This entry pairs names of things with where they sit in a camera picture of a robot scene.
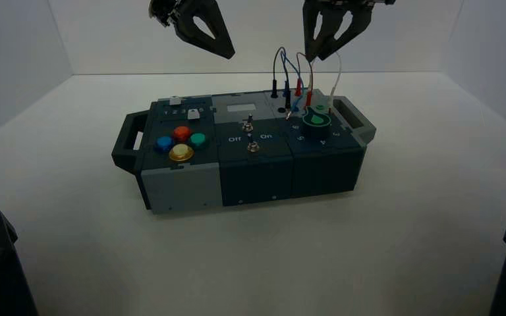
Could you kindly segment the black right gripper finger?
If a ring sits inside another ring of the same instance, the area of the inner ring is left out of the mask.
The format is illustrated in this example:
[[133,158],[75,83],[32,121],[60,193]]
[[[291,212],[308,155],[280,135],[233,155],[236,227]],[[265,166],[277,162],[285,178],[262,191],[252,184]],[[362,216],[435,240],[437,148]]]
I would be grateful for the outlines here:
[[317,19],[321,11],[321,1],[305,1],[303,4],[304,54],[308,61],[322,59],[316,34]]
[[[322,37],[322,42],[317,57],[321,60],[327,59],[363,33],[372,21],[373,8],[373,5],[341,5],[322,11],[323,23],[318,36]],[[340,32],[340,26],[348,14],[352,16],[350,24],[346,30]]]

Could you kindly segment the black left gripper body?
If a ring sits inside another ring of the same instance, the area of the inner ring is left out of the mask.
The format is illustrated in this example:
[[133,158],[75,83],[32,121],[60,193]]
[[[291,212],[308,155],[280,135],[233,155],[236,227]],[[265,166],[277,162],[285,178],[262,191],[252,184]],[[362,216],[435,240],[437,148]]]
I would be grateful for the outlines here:
[[149,17],[160,24],[177,24],[184,21],[183,0],[151,0]]

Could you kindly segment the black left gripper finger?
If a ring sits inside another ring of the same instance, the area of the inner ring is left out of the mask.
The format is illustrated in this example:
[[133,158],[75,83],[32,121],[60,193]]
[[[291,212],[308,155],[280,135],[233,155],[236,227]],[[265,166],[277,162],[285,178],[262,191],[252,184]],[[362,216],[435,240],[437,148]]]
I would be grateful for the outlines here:
[[[199,29],[194,18],[202,20],[213,37]],[[183,40],[224,58],[235,54],[217,1],[191,1],[183,12]]]
[[[199,29],[194,19],[203,21],[213,37]],[[184,14],[184,21],[175,25],[176,35],[183,41],[226,59],[231,58],[231,39],[219,13]]]

